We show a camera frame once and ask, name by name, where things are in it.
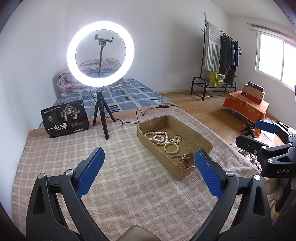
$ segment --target window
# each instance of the window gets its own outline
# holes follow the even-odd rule
[[[256,71],[294,89],[296,47],[284,39],[258,32]]]

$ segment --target white bead necklace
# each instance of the white bead necklace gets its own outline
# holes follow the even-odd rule
[[[156,132],[156,131],[151,131],[151,132],[147,132],[144,135],[151,135],[154,134],[155,136],[153,138],[149,138],[150,141],[155,142],[157,145],[163,145],[163,149],[167,154],[176,154],[179,152],[180,148],[179,148],[179,142],[182,141],[182,139],[179,136],[174,136],[173,138],[169,139],[168,138],[168,134],[163,131],[163,132]],[[166,149],[166,147],[168,145],[174,145],[176,146],[177,150],[176,151],[168,151]]]

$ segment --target wooden bed edge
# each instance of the wooden bed edge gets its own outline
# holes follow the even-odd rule
[[[144,111],[148,110],[149,108],[154,108],[154,107],[157,107],[157,106],[163,105],[163,104],[150,105],[150,106],[145,106],[145,107],[141,107],[141,108],[134,108],[134,109],[130,109],[130,110],[123,110],[123,111],[113,113],[113,116],[114,116],[115,119],[127,120],[127,119],[130,119],[130,118],[135,118],[136,117],[136,110],[137,109],[141,109],[141,111],[144,112]],[[153,109],[151,111],[152,111],[152,113],[156,113],[156,112],[161,111],[161,109]],[[89,118],[89,128],[90,129],[93,128],[93,126],[92,126],[93,120],[94,120],[93,117]],[[111,123],[113,121],[111,119],[107,118],[106,122]],[[100,115],[98,113],[98,117],[96,119],[96,125],[100,125],[101,123],[102,123],[101,118],[100,118]],[[46,130],[44,128],[38,128],[38,129],[31,130],[29,132],[29,134],[28,134],[28,138],[29,137],[46,136],[46,135],[48,135],[48,133],[46,132]]]

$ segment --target ceiling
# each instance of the ceiling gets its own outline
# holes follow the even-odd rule
[[[230,17],[259,18],[293,30],[273,0],[210,0]]]

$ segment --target striped towel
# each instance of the striped towel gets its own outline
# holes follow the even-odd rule
[[[219,28],[207,22],[205,28],[206,46],[204,69],[211,72],[219,72],[221,33]]]

